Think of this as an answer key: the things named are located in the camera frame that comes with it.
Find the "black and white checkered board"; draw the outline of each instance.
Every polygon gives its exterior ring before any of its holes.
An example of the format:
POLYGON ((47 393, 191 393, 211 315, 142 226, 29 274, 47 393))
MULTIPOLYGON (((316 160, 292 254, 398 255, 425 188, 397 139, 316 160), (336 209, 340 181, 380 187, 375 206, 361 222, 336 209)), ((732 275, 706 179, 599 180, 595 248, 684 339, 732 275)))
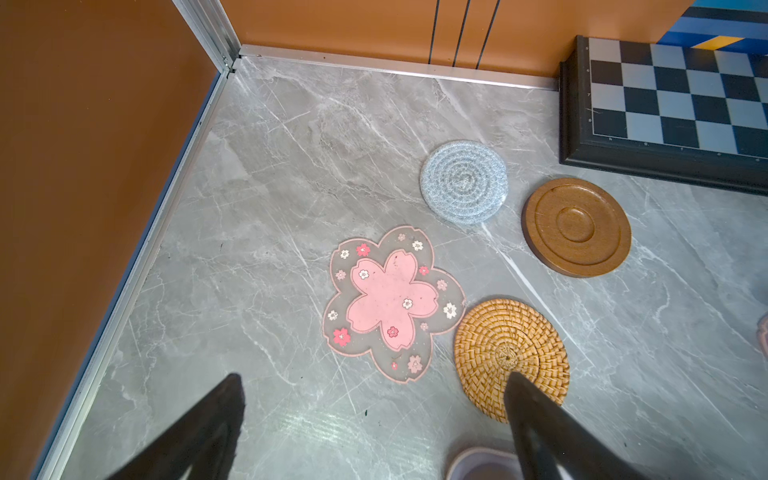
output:
POLYGON ((768 57, 588 39, 592 133, 768 158, 768 57))

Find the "pink sakura coaster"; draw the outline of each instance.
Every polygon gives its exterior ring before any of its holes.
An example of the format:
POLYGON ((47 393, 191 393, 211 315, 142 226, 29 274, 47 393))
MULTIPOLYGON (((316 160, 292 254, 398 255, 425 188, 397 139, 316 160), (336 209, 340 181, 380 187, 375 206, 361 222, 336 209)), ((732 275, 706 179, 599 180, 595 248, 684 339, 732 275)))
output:
POLYGON ((395 382, 418 380, 432 359, 432 336, 452 330, 465 312, 464 290, 434 259, 429 238, 410 226, 379 243, 341 243, 330 266, 338 293, 323 316, 328 345, 345 356, 370 353, 395 382))

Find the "gray marble tile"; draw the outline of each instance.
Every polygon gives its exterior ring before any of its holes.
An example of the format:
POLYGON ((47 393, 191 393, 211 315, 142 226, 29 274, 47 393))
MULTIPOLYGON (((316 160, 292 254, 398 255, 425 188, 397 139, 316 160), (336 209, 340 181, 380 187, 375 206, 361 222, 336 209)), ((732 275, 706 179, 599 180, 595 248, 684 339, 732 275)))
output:
POLYGON ((401 224, 429 235, 470 306, 509 296, 552 321, 565 409, 643 472, 768 472, 768 198, 562 166, 550 91, 245 58, 223 102, 65 478, 106 476, 232 371, 247 409, 231 478, 439 478, 463 448, 510 449, 462 392, 452 334, 406 386, 323 339, 330 252, 401 224), (510 184, 466 229, 418 182, 427 153, 462 138, 493 146, 510 184), (560 176, 626 210, 632 250, 613 273, 568 278, 525 244, 525 198, 560 176))

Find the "small white flower print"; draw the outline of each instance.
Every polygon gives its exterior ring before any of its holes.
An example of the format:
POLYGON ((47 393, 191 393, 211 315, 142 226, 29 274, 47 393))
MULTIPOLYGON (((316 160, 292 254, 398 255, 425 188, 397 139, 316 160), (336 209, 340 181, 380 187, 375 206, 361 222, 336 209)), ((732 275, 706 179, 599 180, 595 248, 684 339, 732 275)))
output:
POLYGON ((453 303, 448 302, 442 309, 442 311, 445 313, 445 316, 447 316, 449 319, 456 316, 456 305, 453 303))
POLYGON ((418 373, 422 369, 422 357, 418 355, 414 355, 410 358, 410 361, 408 362, 408 370, 411 371, 411 373, 418 373))

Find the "red flower print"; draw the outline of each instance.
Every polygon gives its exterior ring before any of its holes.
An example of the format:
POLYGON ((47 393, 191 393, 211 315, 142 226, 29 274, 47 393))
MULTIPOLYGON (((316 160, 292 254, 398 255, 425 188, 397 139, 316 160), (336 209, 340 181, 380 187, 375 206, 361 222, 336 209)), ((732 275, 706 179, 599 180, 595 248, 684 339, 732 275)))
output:
POLYGON ((351 339, 352 338, 349 336, 349 333, 346 331, 346 329, 333 331, 333 342, 338 343, 339 346, 346 346, 346 344, 349 343, 351 339))
POLYGON ((371 247, 369 247, 367 243, 361 243, 360 246, 357 247, 358 257, 367 257, 370 252, 371 252, 371 247))

